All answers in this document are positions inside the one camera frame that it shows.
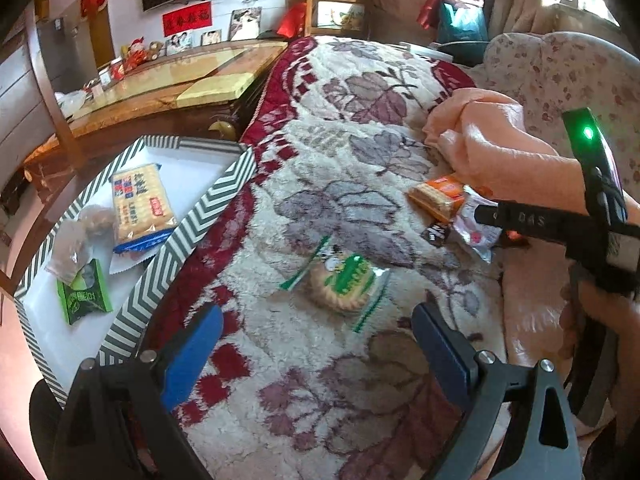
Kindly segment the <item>person's right hand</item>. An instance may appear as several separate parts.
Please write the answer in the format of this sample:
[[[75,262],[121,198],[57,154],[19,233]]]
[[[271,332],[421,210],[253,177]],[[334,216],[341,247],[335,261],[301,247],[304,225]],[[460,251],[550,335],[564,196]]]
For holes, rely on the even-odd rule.
[[[622,446],[639,422],[639,305],[576,276],[562,297],[561,353],[573,360],[565,383],[570,410],[592,425],[611,404],[615,444]]]

